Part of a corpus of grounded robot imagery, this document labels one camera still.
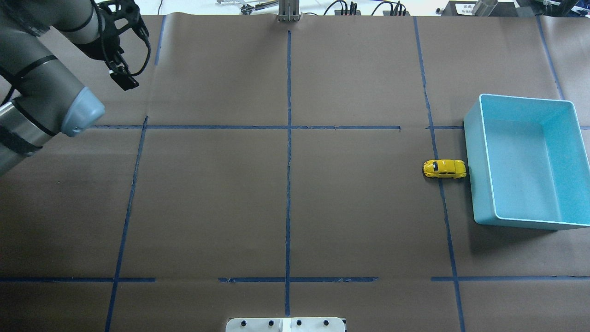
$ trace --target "toy car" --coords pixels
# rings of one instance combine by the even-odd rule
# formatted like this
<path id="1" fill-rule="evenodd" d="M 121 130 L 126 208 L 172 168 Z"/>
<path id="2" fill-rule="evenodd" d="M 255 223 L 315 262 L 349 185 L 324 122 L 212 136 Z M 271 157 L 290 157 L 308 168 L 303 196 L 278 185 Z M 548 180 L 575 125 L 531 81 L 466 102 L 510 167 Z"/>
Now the toy car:
<path id="1" fill-rule="evenodd" d="M 424 163 L 424 175 L 429 178 L 464 178 L 467 171 L 463 160 L 429 160 Z"/>

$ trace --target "black cable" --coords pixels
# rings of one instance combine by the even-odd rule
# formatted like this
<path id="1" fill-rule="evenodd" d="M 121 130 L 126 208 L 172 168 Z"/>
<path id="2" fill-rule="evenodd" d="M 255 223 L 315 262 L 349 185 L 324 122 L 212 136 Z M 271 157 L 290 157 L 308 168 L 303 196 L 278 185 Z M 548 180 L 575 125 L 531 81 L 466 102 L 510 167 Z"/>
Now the black cable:
<path id="1" fill-rule="evenodd" d="M 389 13 L 389 15 L 390 15 L 390 16 L 397 16 L 397 15 L 398 15 L 399 5 L 400 5 L 400 2 L 398 1 L 398 2 L 395 4 L 394 11 L 393 11 L 392 13 Z"/>
<path id="2" fill-rule="evenodd" d="M 146 56 L 146 60 L 143 62 L 142 68 L 139 71 L 137 71 L 136 73 L 124 73 L 124 72 L 118 70 L 117 67 L 113 67 L 113 65 L 109 61 L 109 57 L 107 56 L 107 52 L 104 49 L 103 14 L 100 12 L 100 8 L 96 4 L 96 2 L 94 2 L 94 0 L 91 0 L 91 2 L 92 2 L 92 5 L 94 6 L 94 10 L 96 11 L 96 15 L 97 15 L 98 20 L 99 20 L 100 48 L 103 51 L 104 62 L 107 64 L 107 67 L 110 70 L 112 70 L 114 73 L 119 74 L 119 75 L 122 75 L 122 76 L 127 76 L 127 77 L 135 77 L 135 76 L 138 76 L 139 74 L 143 73 L 143 71 L 145 70 L 145 68 L 148 66 L 149 58 L 152 55 L 152 48 L 151 48 L 151 45 L 149 43 L 149 39 L 147 37 L 143 37 L 143 38 L 140 37 L 143 40 L 143 42 L 145 43 L 146 47 L 147 47 L 147 56 Z"/>
<path id="3" fill-rule="evenodd" d="M 373 10 L 373 12 L 371 13 L 371 16 L 373 16 L 373 14 L 377 11 L 377 9 L 382 5 L 382 4 L 389 4 L 391 6 L 391 13 L 394 12 L 394 3 L 393 2 L 389 2 L 389 1 L 381 1 L 377 7 L 375 7 L 375 10 Z"/>
<path id="4" fill-rule="evenodd" d="M 398 1 L 398 4 L 399 4 L 399 11 L 397 13 L 398 16 L 405 16 L 405 13 L 406 13 L 405 6 L 399 1 Z"/>
<path id="5" fill-rule="evenodd" d="M 14 88 L 14 85 L 13 85 L 10 87 L 8 94 L 6 95 L 6 97 L 4 97 L 4 100 L 2 101 L 2 103 L 0 105 L 4 105 L 10 101 L 10 98 L 12 98 L 12 94 L 14 93 L 14 90 L 16 90 L 16 88 Z"/>
<path id="6" fill-rule="evenodd" d="M 331 8 L 332 6 L 334 6 L 335 4 L 337 4 L 338 2 L 340 2 L 340 6 L 342 6 L 342 4 L 344 4 L 344 6 L 343 6 L 344 8 L 342 8 L 342 10 L 344 10 L 344 12 L 348 12 L 348 4 L 346 3 L 346 1 L 344 1 L 344 0 L 336 0 L 336 1 L 332 2 L 332 3 L 331 3 L 329 6 L 328 6 L 328 8 L 326 8 L 326 11 L 324 12 L 324 15 L 326 15 L 326 14 L 328 13 L 328 10 L 330 10 L 330 8 Z"/>

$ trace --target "blue plastic bin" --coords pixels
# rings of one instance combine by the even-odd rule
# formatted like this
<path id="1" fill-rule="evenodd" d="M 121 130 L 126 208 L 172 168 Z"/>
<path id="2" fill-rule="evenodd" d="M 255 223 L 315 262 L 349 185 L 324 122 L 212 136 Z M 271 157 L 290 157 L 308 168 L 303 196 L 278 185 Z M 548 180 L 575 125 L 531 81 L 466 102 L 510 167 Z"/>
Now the blue plastic bin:
<path id="1" fill-rule="evenodd" d="M 464 124 L 477 223 L 590 226 L 590 167 L 572 102 L 484 94 Z"/>

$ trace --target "white mounting plate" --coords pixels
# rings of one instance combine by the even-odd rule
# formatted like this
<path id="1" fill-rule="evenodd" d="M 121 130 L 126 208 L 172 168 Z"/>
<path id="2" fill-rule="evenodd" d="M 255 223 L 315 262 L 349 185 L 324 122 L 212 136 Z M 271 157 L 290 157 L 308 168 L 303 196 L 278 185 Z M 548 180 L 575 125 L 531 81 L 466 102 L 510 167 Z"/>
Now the white mounting plate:
<path id="1" fill-rule="evenodd" d="M 346 332 L 345 322 L 338 317 L 232 318 L 225 332 Z"/>

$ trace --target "grid line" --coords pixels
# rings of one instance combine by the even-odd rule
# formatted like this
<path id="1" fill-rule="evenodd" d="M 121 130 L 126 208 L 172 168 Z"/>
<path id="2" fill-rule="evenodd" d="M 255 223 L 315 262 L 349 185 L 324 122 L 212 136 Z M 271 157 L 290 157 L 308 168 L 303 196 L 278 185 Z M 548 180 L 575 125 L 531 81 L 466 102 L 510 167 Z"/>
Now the grid line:
<path id="1" fill-rule="evenodd" d="M 287 208 L 285 231 L 285 317 L 291 316 L 291 30 L 287 32 Z"/>
<path id="2" fill-rule="evenodd" d="M 157 66 L 158 62 L 160 62 L 160 49 L 162 48 L 162 39 L 164 37 L 164 26 L 166 24 L 166 17 L 168 17 L 168 15 L 164 15 L 164 17 L 162 18 L 162 25 L 160 26 L 160 38 L 158 39 L 158 49 L 156 50 L 156 57 L 153 62 L 154 66 Z"/>
<path id="3" fill-rule="evenodd" d="M 127 213 L 125 215 L 125 223 L 123 224 L 123 234 L 121 235 L 121 245 L 119 246 L 119 257 L 117 259 L 117 267 L 114 273 L 113 289 L 111 291 L 111 299 L 109 302 L 109 312 L 107 320 L 104 325 L 104 332 L 109 332 L 111 320 L 113 318 L 114 302 L 117 297 L 117 287 L 119 285 L 119 275 L 121 273 L 121 264 L 123 262 L 123 252 L 125 250 L 125 241 L 127 239 L 127 230 L 129 228 L 129 220 L 131 219 L 131 210 L 133 206 L 133 198 L 135 196 L 135 187 L 137 184 L 137 171 L 139 170 L 139 160 L 142 156 L 143 142 L 146 136 L 146 126 L 148 124 L 148 117 L 143 121 L 142 135 L 139 138 L 139 147 L 137 148 L 137 158 L 135 159 L 135 168 L 133 169 L 133 180 L 131 182 L 131 189 L 129 191 L 129 202 L 127 203 Z"/>
<path id="4" fill-rule="evenodd" d="M 238 278 L 218 278 L 223 284 L 246 283 L 246 282 L 285 282 L 285 277 L 238 277 Z M 294 276 L 289 278 L 290 282 L 374 282 L 379 280 L 377 276 Z"/>
<path id="5" fill-rule="evenodd" d="M 114 278 L 85 277 L 3 277 L 0 282 L 114 282 Z M 118 282 L 156 282 L 156 278 L 119 278 Z"/>
<path id="6" fill-rule="evenodd" d="M 424 69 L 424 58 L 422 56 L 422 47 L 420 45 L 420 33 L 418 30 L 418 20 L 414 17 L 414 32 L 416 33 L 416 45 L 418 48 L 418 58 L 420 62 L 420 72 L 422 74 L 422 87 L 424 88 L 424 101 L 426 103 L 426 108 L 428 110 L 428 123 L 430 126 L 430 136 L 432 139 L 432 151 L 434 152 L 434 158 L 438 159 L 438 150 L 437 150 L 437 143 L 436 143 L 436 136 L 434 134 L 434 121 L 432 119 L 432 110 L 430 108 L 430 101 L 428 100 L 428 93 L 426 90 L 426 74 Z M 448 244 L 448 255 L 451 261 L 451 270 L 453 272 L 453 285 L 455 288 L 455 301 L 457 303 L 457 313 L 459 316 L 459 326 L 461 328 L 461 332 L 465 332 L 465 321 L 463 319 L 463 305 L 461 304 L 461 292 L 459 290 L 459 281 L 457 278 L 457 266 L 455 264 L 455 252 L 453 249 L 453 237 L 451 236 L 451 227 L 448 222 L 448 211 L 447 211 L 447 201 L 444 194 L 444 186 L 441 179 L 438 179 L 438 188 L 440 190 L 440 196 L 442 200 L 442 206 L 444 208 L 444 222 L 445 227 L 447 229 L 447 244 Z"/>
<path id="7" fill-rule="evenodd" d="M 141 125 L 96 125 L 91 129 L 142 129 Z M 291 130 L 402 130 L 401 126 L 340 126 L 340 125 L 312 125 L 312 126 L 281 126 L 281 125 L 148 125 L 146 129 L 291 129 Z"/>
<path id="8" fill-rule="evenodd" d="M 551 58 L 551 54 L 549 53 L 549 48 L 547 48 L 547 41 L 545 40 L 545 33 L 543 32 L 543 25 L 541 24 L 541 19 L 539 16 L 536 16 L 536 19 L 537 26 L 539 27 L 539 34 L 541 36 L 541 43 L 543 44 L 545 55 L 547 56 L 547 60 L 549 61 L 549 68 L 551 69 L 551 73 L 553 74 L 553 79 L 555 81 L 555 85 L 557 86 L 559 97 L 561 98 L 561 100 L 565 100 L 563 96 L 563 90 L 561 89 L 561 84 L 559 83 L 559 78 L 557 77 L 557 72 L 555 71 L 555 66 L 553 66 L 553 59 Z"/>
<path id="9" fill-rule="evenodd" d="M 575 275 L 504 275 L 504 276 L 434 276 L 430 281 L 453 282 L 457 279 L 460 282 L 468 281 L 590 281 L 590 276 Z"/>

